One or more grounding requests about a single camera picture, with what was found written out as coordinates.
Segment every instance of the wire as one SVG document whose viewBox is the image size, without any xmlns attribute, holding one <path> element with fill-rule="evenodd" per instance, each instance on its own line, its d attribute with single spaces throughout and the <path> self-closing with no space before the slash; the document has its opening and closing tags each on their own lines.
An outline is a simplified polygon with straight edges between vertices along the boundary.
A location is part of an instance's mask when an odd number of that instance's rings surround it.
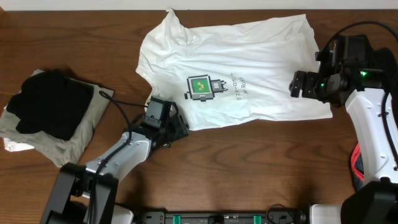
<svg viewBox="0 0 398 224">
<path fill-rule="evenodd" d="M 120 104 L 129 105 L 129 106 L 140 106 L 140 107 L 145 107 L 145 108 L 148 107 L 146 105 L 139 105 L 137 103 L 127 103 L 127 102 L 123 102 L 123 101 L 119 101 L 119 100 L 114 100 L 114 101 L 117 103 L 120 103 Z"/>
<path fill-rule="evenodd" d="M 361 181 L 364 181 L 364 175 L 355 167 L 355 163 L 361 155 L 361 148 L 359 143 L 355 146 L 354 151 L 351 155 L 351 170 L 353 171 L 354 175 L 359 178 Z"/>
<path fill-rule="evenodd" d="M 106 98 L 107 100 L 111 101 L 112 103 L 115 104 L 115 106 L 119 109 L 119 111 L 121 112 L 121 114 L 123 115 L 123 118 L 126 120 L 127 123 L 127 128 L 129 130 L 129 136 L 127 138 L 127 140 L 121 144 L 117 149 L 115 149 L 112 153 L 110 153 L 108 156 L 106 156 L 99 164 L 95 175 L 93 177 L 93 185 L 91 188 L 91 192 L 90 192 L 90 202 L 88 205 L 88 223 L 94 223 L 95 222 L 95 217 L 96 217 L 96 211 L 93 208 L 93 205 L 95 204 L 95 186 L 96 186 L 96 182 L 97 182 L 97 177 L 99 176 L 101 170 L 106 166 L 106 164 L 109 162 L 109 160 L 116 154 L 118 153 L 120 150 L 122 150 L 124 147 L 126 147 L 130 142 L 131 142 L 131 125 L 129 122 L 129 118 L 127 117 L 127 115 L 125 114 L 125 112 L 123 111 L 123 109 L 120 107 L 119 103 L 125 104 L 125 105 L 131 105 L 131 106 L 142 106 L 142 107 L 146 107 L 144 105 L 137 105 L 134 103 L 126 103 L 126 102 L 122 102 L 122 101 L 118 101 L 118 100 L 114 100 L 111 96 L 109 96 L 107 93 L 105 93 L 104 91 L 99 91 L 99 94 Z M 135 123 L 139 120 L 139 118 L 141 118 L 141 114 L 136 117 L 132 123 Z"/>
<path fill-rule="evenodd" d="M 379 22 L 379 21 L 362 21 L 362 22 L 356 22 L 354 24 L 348 25 L 348 26 L 342 28 L 341 30 L 339 30 L 335 35 L 333 35 L 330 38 L 328 43 L 322 49 L 322 52 L 326 52 L 327 51 L 327 48 L 328 48 L 329 44 L 333 40 L 337 39 L 337 37 L 340 35 L 341 32 L 343 32 L 343 31 L 345 31 L 345 30 L 347 30 L 349 28 L 352 28 L 354 26 L 359 26 L 359 25 L 364 25 L 364 24 L 374 24 L 374 25 L 379 25 L 379 26 L 385 28 L 386 30 L 388 30 L 396 38 L 396 41 L 398 42 L 398 32 L 395 31 L 392 27 L 390 27 L 386 23 Z M 383 126 L 384 126 L 384 132 L 386 133 L 386 138 L 388 140 L 392 155 L 394 156 L 394 160 L 396 162 L 396 166 L 395 166 L 394 170 L 398 169 L 397 168 L 397 165 L 398 165 L 398 153 L 397 153 L 397 150 L 396 150 L 396 148 L 394 146 L 394 142 L 392 141 L 391 133 L 390 133 L 390 130 L 388 128 L 387 113 L 386 113 L 386 103 L 387 103 L 388 95 L 390 94 L 391 90 L 393 88 L 395 88 L 397 80 L 398 80 L 398 70 L 396 71 L 396 74 L 395 74 L 395 77 L 393 79 L 393 83 L 392 83 L 391 88 L 389 90 L 385 90 L 385 94 L 383 96 L 382 103 L 381 103 L 381 118 L 382 118 L 382 122 L 383 122 Z"/>
</svg>

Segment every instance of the wooden table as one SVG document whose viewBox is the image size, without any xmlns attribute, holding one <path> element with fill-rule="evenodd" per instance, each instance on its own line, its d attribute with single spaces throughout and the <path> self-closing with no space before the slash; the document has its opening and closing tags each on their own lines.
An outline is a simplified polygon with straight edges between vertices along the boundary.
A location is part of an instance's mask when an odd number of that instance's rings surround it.
<svg viewBox="0 0 398 224">
<path fill-rule="evenodd" d="M 307 14 L 323 46 L 353 22 L 379 20 L 398 29 L 397 11 L 177 11 L 186 27 L 260 21 Z M 145 35 L 165 11 L 6 12 L 0 21 L 0 106 L 38 68 L 70 67 L 79 77 L 116 90 L 115 98 L 144 103 L 150 86 L 136 72 Z M 394 39 L 375 26 L 367 33 L 375 48 Z M 133 118 L 141 108 L 123 106 Z M 357 143 L 344 108 L 319 121 L 253 121 L 192 131 L 170 149 L 158 150 L 119 185 L 117 202 L 131 208 L 167 210 L 265 210 L 342 203 L 354 191 L 349 157 Z M 80 163 L 111 147 L 125 127 L 110 105 Z M 0 150 L 0 223 L 38 223 L 58 169 L 41 153 Z"/>
</svg>

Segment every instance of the red cable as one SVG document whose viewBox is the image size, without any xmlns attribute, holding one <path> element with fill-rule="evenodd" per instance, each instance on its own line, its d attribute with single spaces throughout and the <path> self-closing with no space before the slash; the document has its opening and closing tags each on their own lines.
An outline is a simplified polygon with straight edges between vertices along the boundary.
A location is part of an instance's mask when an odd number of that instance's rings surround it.
<svg viewBox="0 0 398 224">
<path fill-rule="evenodd" d="M 354 175 L 359 178 L 360 180 L 364 181 L 365 177 L 363 173 L 361 173 L 357 168 L 355 168 L 355 163 L 361 155 L 361 148 L 359 143 L 355 146 L 354 151 L 351 155 L 351 170 L 354 172 Z"/>
</svg>

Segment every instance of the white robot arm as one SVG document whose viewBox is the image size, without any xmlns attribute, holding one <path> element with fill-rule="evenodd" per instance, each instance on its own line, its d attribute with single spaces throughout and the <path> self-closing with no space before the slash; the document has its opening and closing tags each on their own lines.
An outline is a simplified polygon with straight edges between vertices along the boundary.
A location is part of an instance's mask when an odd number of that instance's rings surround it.
<svg viewBox="0 0 398 224">
<path fill-rule="evenodd" d="M 346 106 L 358 137 L 364 165 L 364 187 L 342 205 L 312 205 L 312 224 L 397 223 L 398 130 L 394 112 L 397 63 L 388 49 L 373 50 L 365 35 L 341 36 L 361 24 L 377 24 L 398 40 L 388 25 L 366 21 L 341 29 L 333 50 L 315 54 L 318 73 L 297 71 L 289 86 L 291 96 L 313 98 L 334 106 Z"/>
<path fill-rule="evenodd" d="M 121 110 L 118 101 L 104 92 L 100 94 Z M 60 169 L 41 224 L 132 222 L 132 212 L 114 204 L 118 182 L 136 165 L 144 162 L 152 151 L 170 147 L 171 142 L 188 136 L 189 126 L 178 113 L 174 102 L 158 96 L 152 96 L 145 116 L 137 117 L 132 122 L 135 124 L 142 120 L 138 126 L 131 128 L 126 115 L 121 112 L 129 128 L 114 146 L 85 166 L 68 163 Z M 71 195 L 90 198 L 85 213 L 77 212 L 82 209 L 70 201 Z"/>
</svg>

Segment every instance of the wall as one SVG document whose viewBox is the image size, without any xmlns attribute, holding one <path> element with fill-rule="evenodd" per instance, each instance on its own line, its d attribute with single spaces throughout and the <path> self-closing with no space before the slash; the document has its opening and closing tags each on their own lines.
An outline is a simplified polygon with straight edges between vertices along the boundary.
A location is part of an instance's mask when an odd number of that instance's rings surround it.
<svg viewBox="0 0 398 224">
<path fill-rule="evenodd" d="M 13 10 L 398 9 L 398 0 L 0 0 Z"/>
</svg>

